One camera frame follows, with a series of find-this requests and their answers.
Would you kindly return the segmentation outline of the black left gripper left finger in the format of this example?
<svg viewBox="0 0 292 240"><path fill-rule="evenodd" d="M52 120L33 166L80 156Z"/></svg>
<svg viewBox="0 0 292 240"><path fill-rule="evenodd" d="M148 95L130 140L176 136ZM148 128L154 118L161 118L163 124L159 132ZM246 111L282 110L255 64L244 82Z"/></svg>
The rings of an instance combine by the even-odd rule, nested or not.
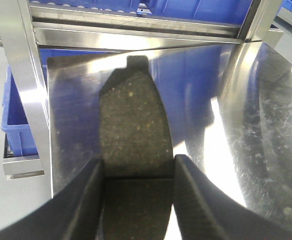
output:
<svg viewBox="0 0 292 240"><path fill-rule="evenodd" d="M102 208L104 163L90 160L62 191L0 230L0 240L93 240Z"/></svg>

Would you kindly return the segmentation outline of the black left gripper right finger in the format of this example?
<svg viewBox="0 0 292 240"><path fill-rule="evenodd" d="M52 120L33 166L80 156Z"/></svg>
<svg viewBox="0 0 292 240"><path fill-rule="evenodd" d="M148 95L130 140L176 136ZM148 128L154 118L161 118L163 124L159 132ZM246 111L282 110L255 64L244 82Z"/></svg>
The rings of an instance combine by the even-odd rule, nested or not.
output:
<svg viewBox="0 0 292 240"><path fill-rule="evenodd" d="M292 232L234 201L184 154L175 156L173 205L184 240L292 240Z"/></svg>

